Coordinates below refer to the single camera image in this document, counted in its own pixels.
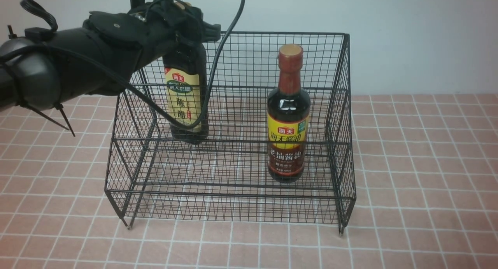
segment brand logo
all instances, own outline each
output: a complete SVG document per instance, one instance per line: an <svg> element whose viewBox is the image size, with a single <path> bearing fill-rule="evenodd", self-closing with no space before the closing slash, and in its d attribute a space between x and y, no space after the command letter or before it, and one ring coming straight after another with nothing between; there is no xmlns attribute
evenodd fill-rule
<svg viewBox="0 0 498 269"><path fill-rule="evenodd" d="M192 91L192 86L188 83L180 82L176 80L168 80L166 83L168 89L176 93L189 93Z"/></svg>
<svg viewBox="0 0 498 269"><path fill-rule="evenodd" d="M283 135L294 135L294 128L290 128L290 127L279 127L279 134L283 134Z"/></svg>

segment wire mesh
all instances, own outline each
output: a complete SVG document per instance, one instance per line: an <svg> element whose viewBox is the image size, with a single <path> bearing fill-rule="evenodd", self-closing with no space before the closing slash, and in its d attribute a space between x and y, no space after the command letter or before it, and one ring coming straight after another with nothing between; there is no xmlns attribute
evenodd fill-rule
<svg viewBox="0 0 498 269"><path fill-rule="evenodd" d="M208 74L218 44L205 45ZM312 101L305 170L291 184L267 171L267 95L279 80L283 44L303 46L301 86ZM130 225L135 217L311 222L338 223L343 231L356 200L349 36L234 32L214 78L209 135L198 145L173 138L167 120L131 92L118 97L105 191L124 223L124 217ZM165 95L159 60L131 83L162 108L176 102Z"/></svg>

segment bottle cap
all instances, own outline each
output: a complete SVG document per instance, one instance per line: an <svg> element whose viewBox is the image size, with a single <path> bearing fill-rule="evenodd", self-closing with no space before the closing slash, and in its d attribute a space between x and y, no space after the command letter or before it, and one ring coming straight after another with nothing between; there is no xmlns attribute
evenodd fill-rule
<svg viewBox="0 0 498 269"><path fill-rule="evenodd" d="M298 44L284 44L279 49L279 68L294 73L303 67L303 48Z"/></svg>

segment green label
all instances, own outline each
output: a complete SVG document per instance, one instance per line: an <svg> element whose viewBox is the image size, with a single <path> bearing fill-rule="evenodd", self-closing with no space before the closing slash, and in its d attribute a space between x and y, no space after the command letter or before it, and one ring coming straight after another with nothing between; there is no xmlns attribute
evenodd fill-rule
<svg viewBox="0 0 498 269"><path fill-rule="evenodd" d="M306 120L303 120L302 122L299 123L297 127L297 133L299 134L304 130L306 130Z"/></svg>
<svg viewBox="0 0 498 269"><path fill-rule="evenodd" d="M166 83L168 89L176 93L189 93L192 92L192 86L188 83L180 82L176 80L168 80Z"/></svg>

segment bottle label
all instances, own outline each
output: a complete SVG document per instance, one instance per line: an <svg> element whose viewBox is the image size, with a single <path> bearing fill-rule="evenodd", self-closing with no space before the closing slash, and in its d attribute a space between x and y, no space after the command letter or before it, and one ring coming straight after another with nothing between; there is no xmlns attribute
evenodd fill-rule
<svg viewBox="0 0 498 269"><path fill-rule="evenodd" d="M268 139L278 143L268 146L269 167L281 175L294 175L304 168L303 143L308 132L309 118L299 122L281 122L268 115Z"/></svg>
<svg viewBox="0 0 498 269"><path fill-rule="evenodd" d="M185 125L194 123L201 113L199 75L189 75L181 70L165 68L167 87L167 113ZM201 124L190 129L197 133Z"/></svg>

